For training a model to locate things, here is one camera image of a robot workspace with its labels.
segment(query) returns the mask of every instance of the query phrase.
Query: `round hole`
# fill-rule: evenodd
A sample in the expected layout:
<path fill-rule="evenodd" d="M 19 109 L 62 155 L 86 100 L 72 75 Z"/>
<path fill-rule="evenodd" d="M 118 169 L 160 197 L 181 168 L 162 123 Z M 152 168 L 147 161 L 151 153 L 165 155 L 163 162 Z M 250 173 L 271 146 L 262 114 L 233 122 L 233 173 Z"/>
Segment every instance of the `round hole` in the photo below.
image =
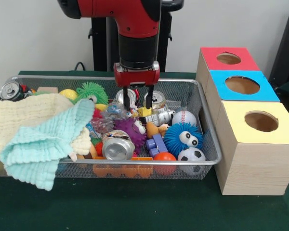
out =
<path fill-rule="evenodd" d="M 239 64 L 241 59 L 239 56 L 232 54 L 232 53 L 221 53 L 217 55 L 217 60 L 223 64 L 234 65 Z"/>
<path fill-rule="evenodd" d="M 260 90 L 260 85 L 257 82 L 243 76 L 232 76 L 225 82 L 229 89 L 245 95 L 256 94 Z"/>
<path fill-rule="evenodd" d="M 245 122 L 258 131 L 270 132 L 278 128 L 278 119 L 267 112 L 249 112 L 245 116 Z"/>

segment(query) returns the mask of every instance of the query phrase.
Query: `soccer ball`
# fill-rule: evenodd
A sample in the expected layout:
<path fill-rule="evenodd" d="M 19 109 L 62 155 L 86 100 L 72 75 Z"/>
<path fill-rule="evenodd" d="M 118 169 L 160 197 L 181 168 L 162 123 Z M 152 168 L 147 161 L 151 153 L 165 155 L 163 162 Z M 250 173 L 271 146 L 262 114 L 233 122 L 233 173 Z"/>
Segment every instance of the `soccer ball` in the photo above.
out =
<path fill-rule="evenodd" d="M 178 160 L 181 161 L 205 161 L 203 152 L 198 148 L 188 148 L 180 152 Z M 204 166 L 179 166 L 179 168 L 189 176 L 197 176 L 202 173 Z"/>

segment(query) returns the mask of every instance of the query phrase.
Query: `white wall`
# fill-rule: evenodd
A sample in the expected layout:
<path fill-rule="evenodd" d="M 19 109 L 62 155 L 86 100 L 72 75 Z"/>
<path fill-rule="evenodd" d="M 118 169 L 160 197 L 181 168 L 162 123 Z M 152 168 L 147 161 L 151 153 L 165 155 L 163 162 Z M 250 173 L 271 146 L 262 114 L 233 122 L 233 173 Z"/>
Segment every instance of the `white wall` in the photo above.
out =
<path fill-rule="evenodd" d="M 172 16 L 167 71 L 196 71 L 200 47 L 247 47 L 269 77 L 289 0 L 185 0 Z"/>
<path fill-rule="evenodd" d="M 185 0 L 172 14 L 167 71 L 195 72 L 201 46 L 240 46 L 269 75 L 288 14 L 289 0 Z M 0 0 L 0 86 L 20 70 L 92 69 L 90 27 L 56 0 Z"/>

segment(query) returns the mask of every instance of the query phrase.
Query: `purple spiky ball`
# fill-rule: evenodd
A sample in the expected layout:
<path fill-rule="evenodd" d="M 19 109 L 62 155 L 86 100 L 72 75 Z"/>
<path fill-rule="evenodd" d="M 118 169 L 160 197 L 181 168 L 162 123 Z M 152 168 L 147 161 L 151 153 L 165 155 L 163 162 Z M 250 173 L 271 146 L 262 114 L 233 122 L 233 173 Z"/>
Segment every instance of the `purple spiky ball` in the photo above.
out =
<path fill-rule="evenodd" d="M 146 140 L 146 133 L 141 134 L 139 132 L 138 127 L 134 124 L 134 119 L 124 119 L 124 120 L 115 120 L 114 121 L 114 129 L 115 130 L 122 130 L 126 132 L 133 144 L 135 145 L 135 152 L 138 155 L 140 153 L 141 147 L 144 145 Z"/>

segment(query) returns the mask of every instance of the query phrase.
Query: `light blue towel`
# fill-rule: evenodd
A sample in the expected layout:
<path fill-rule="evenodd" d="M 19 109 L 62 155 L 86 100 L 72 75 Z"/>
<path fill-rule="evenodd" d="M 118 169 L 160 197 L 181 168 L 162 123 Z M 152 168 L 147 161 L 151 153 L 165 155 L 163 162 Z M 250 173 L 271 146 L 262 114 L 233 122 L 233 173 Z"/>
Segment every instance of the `light blue towel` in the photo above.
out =
<path fill-rule="evenodd" d="M 93 112 L 92 101 L 80 100 L 36 127 L 21 127 L 0 154 L 7 174 L 50 191 L 59 160 L 73 151 L 70 143 L 92 119 Z"/>

